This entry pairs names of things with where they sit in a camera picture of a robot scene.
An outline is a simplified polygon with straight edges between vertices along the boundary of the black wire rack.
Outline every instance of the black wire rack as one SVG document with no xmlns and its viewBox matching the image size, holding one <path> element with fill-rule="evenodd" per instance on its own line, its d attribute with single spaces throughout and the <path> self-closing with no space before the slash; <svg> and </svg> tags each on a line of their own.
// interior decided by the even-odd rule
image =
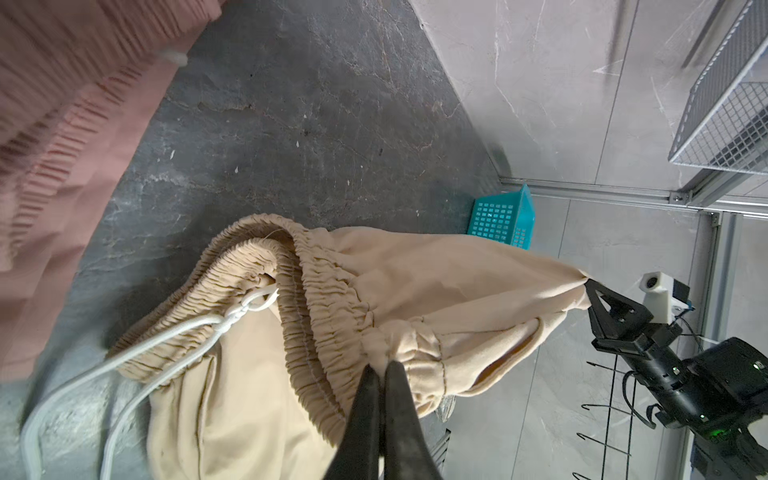
<svg viewBox="0 0 768 480">
<path fill-rule="evenodd" d="M 602 465 L 601 472 L 600 472 L 600 480 L 606 480 L 606 478 L 605 478 L 605 461 L 606 461 L 609 453 L 611 455 L 624 455 L 624 456 L 627 457 L 627 467 L 626 467 L 626 469 L 624 471 L 624 480 L 628 480 L 629 479 L 629 461 L 630 461 L 630 458 L 632 457 L 632 454 L 630 453 L 630 450 L 631 450 L 631 446 L 632 446 L 632 426 L 633 426 L 633 423 L 634 423 L 634 415 L 632 415 L 627 410 L 620 409 L 620 408 L 618 408 L 618 407 L 613 405 L 613 403 L 614 403 L 614 391 L 616 390 L 616 375 L 617 374 L 621 374 L 622 376 L 626 375 L 626 372 L 622 372 L 621 370 L 617 369 L 618 362 L 619 362 L 619 356 L 618 355 L 614 355 L 614 368 L 611 368 L 611 367 L 608 367 L 608 366 L 605 366 L 605 365 L 600 365 L 599 363 L 587 362 L 587 364 L 589 366 L 593 366 L 593 367 L 601 368 L 601 369 L 606 369 L 606 370 L 610 370 L 610 371 L 613 372 L 613 376 L 612 376 L 612 380 L 611 380 L 611 396 L 608 399 L 608 404 L 607 405 L 602 405 L 602 404 L 596 404 L 596 403 L 585 403 L 584 405 L 581 406 L 581 408 L 583 408 L 585 410 L 605 409 L 605 411 L 606 411 L 605 438 L 601 441 L 601 440 L 595 439 L 593 437 L 590 437 L 589 435 L 585 435 L 585 434 L 580 433 L 580 432 L 576 433 L 578 438 L 580 438 L 582 440 L 585 440 L 585 441 L 588 440 L 590 442 L 594 442 L 595 444 L 603 446 L 603 465 Z M 637 391 L 637 379 L 634 379 L 634 384 L 632 385 L 632 403 L 629 405 L 629 409 L 630 410 L 634 409 L 634 398 L 635 398 L 636 391 Z M 626 450 L 621 449 L 621 448 L 619 448 L 616 445 L 609 445 L 608 444 L 609 434 L 611 433 L 611 414 L 613 412 L 619 412 L 619 413 L 622 413 L 622 414 L 630 416 L 630 418 L 629 418 L 629 433 L 627 434 L 627 449 Z M 573 472 L 572 475 L 573 475 L 573 477 L 576 480 L 593 480 L 592 477 L 587 477 L 586 475 L 582 475 L 581 473 L 577 473 L 577 472 Z"/>
</svg>

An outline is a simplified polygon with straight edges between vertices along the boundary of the blue plastic basket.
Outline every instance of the blue plastic basket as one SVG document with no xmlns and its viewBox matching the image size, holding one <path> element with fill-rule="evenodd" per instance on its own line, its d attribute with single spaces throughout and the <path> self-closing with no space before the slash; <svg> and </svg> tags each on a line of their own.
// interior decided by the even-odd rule
<svg viewBox="0 0 768 480">
<path fill-rule="evenodd" d="M 467 234 L 529 250 L 535 221 L 531 191 L 524 184 L 518 192 L 475 200 Z"/>
</svg>

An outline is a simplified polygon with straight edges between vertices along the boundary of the dark gray surface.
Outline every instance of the dark gray surface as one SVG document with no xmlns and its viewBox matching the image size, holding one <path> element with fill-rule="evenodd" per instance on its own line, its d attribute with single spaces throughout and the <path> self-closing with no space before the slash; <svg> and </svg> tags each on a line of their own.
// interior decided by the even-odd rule
<svg viewBox="0 0 768 480">
<path fill-rule="evenodd" d="M 35 376 L 0 386 L 2 477 L 22 477 L 28 399 L 98 363 L 240 217 L 461 233 L 472 200 L 497 189 L 407 2 L 228 2 L 114 192 Z M 44 433 L 45 478 L 95 478 L 104 412 L 134 392 L 113 378 L 63 402 Z M 121 437 L 113 478 L 150 478 L 147 415 Z"/>
</svg>

